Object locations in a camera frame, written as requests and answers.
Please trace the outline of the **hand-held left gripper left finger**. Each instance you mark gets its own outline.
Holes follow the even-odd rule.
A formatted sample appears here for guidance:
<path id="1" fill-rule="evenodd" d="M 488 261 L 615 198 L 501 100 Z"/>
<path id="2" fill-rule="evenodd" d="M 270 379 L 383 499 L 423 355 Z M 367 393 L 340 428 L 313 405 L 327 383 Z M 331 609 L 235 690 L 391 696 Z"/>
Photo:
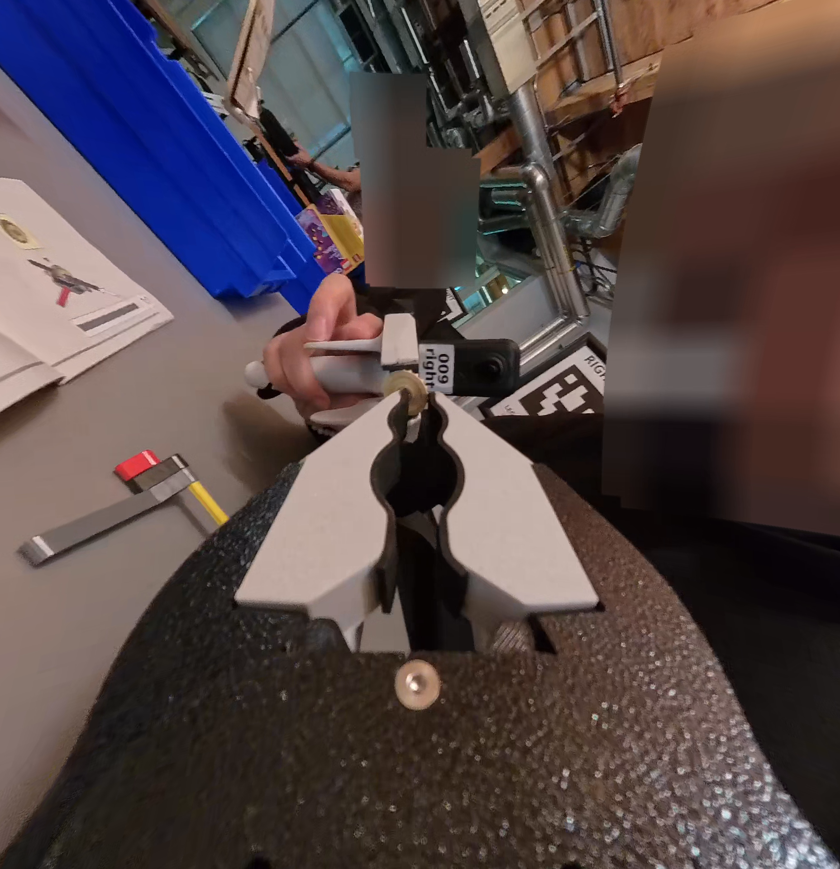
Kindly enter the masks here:
<path id="1" fill-rule="evenodd" d="M 394 441 L 391 394 L 315 450 L 302 467 L 236 594 L 242 606 L 334 622 L 351 651 L 382 607 L 374 570 L 389 527 L 371 485 L 373 462 Z"/>

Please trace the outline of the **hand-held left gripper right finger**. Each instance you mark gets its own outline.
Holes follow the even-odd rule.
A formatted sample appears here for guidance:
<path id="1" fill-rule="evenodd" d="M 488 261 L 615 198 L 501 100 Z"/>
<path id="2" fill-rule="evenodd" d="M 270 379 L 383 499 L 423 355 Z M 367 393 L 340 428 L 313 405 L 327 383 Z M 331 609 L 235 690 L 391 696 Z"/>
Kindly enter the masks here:
<path id="1" fill-rule="evenodd" d="M 503 624 L 594 610 L 598 594 L 532 461 L 445 395 L 432 394 L 428 410 L 457 468 L 439 545 L 465 580 L 459 610 L 475 649 L 487 650 Z"/>

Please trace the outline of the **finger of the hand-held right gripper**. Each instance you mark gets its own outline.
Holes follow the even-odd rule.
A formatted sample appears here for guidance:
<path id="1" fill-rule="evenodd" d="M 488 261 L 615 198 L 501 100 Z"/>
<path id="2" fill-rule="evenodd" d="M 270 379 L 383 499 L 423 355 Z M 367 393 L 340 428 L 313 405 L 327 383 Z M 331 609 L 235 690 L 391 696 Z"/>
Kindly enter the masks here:
<path id="1" fill-rule="evenodd" d="M 382 367 L 417 368 L 419 347 L 412 314 L 387 314 L 382 326 Z"/>

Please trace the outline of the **tan lego gear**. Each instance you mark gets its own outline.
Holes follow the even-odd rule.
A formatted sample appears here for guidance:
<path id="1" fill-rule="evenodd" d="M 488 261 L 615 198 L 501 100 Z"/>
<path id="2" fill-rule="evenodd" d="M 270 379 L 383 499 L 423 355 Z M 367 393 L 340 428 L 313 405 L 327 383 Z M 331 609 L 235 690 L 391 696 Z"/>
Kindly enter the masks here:
<path id="1" fill-rule="evenodd" d="M 408 396 L 407 413 L 416 418 L 428 405 L 429 390 L 424 381 L 413 371 L 402 369 L 389 372 L 382 381 L 382 395 L 405 393 Z"/>

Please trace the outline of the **lego instruction booklet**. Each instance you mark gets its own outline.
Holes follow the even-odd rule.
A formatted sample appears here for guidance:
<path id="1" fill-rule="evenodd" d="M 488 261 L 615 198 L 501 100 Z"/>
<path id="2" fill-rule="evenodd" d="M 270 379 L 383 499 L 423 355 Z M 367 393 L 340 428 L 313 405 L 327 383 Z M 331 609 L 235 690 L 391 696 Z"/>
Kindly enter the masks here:
<path id="1" fill-rule="evenodd" d="M 173 318 L 32 188 L 0 177 L 0 414 Z"/>

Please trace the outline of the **grey red yellow lego assembly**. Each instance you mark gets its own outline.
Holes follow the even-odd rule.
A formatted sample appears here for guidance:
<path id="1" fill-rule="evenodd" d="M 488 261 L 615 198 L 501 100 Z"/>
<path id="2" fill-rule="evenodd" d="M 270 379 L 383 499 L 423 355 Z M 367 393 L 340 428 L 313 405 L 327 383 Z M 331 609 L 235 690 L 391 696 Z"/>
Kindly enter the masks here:
<path id="1" fill-rule="evenodd" d="M 38 567 L 173 501 L 207 532 L 229 519 L 180 454 L 160 459 L 144 450 L 120 462 L 113 472 L 128 488 L 128 497 L 24 540 L 17 554 Z"/>

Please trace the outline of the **person's right hand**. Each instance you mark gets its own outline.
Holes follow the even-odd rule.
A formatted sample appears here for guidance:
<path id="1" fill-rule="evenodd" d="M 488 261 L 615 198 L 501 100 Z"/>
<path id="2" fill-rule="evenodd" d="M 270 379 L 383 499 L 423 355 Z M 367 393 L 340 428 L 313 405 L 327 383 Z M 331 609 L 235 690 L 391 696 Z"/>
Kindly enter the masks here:
<path id="1" fill-rule="evenodd" d="M 329 394 L 321 386 L 310 363 L 309 342 L 371 340 L 380 336 L 382 319 L 372 313 L 359 314 L 357 298 L 349 277 L 331 274 L 320 283 L 310 300 L 305 322 L 276 335 L 262 351 L 268 382 L 290 397 L 296 411 L 306 420 L 318 411 L 351 407 L 365 399 L 363 394 Z"/>

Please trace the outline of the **purple yellow toy box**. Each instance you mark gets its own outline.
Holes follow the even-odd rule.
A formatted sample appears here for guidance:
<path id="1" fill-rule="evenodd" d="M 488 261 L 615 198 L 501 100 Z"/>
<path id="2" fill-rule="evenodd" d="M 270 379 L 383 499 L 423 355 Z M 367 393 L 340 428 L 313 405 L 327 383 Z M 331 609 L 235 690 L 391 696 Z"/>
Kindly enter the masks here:
<path id="1" fill-rule="evenodd" d="M 364 265 L 363 227 L 346 195 L 324 191 L 298 212 L 296 222 L 314 246 L 313 257 L 328 274 L 349 274 Z"/>

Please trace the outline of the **leaning wooden board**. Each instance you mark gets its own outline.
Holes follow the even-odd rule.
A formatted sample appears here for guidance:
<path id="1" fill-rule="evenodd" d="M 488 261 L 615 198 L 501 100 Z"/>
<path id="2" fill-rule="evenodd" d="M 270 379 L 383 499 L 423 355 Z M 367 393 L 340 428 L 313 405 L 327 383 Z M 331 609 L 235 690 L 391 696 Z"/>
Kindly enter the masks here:
<path id="1" fill-rule="evenodd" d="M 250 1 L 222 98 L 228 114 L 254 129 L 260 119 L 258 80 L 272 44 L 275 1 Z"/>

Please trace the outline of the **blue plastic bin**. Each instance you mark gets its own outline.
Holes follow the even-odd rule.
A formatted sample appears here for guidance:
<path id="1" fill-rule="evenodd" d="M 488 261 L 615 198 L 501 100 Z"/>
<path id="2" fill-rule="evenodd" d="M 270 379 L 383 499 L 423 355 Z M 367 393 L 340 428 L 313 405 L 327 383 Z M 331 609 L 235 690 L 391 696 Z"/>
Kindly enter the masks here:
<path id="1" fill-rule="evenodd" d="M 0 1 L 0 68 L 211 296 L 306 313 L 325 274 L 286 186 L 131 2 Z"/>

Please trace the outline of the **silver ventilation duct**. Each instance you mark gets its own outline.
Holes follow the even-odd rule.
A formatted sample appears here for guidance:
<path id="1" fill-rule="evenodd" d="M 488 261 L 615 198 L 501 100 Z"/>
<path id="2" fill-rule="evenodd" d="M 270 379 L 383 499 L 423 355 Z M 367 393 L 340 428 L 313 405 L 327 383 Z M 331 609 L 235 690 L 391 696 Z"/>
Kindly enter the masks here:
<path id="1" fill-rule="evenodd" d="M 601 200 L 593 208 L 568 208 L 561 216 L 568 236 L 595 241 L 616 232 L 624 216 L 635 185 L 643 145 L 629 148 L 617 160 L 607 176 Z"/>
<path id="2" fill-rule="evenodd" d="M 576 329 L 586 325 L 590 310 L 559 216 L 563 191 L 549 149 L 534 81 L 526 81 L 512 93 L 507 107 L 525 160 L 516 165 L 498 166 L 482 177 L 481 186 L 490 190 L 513 190 L 521 202 L 541 255 L 548 295 L 556 312 L 552 322 L 521 343 L 521 369 L 526 372 L 542 354 L 559 347 Z"/>

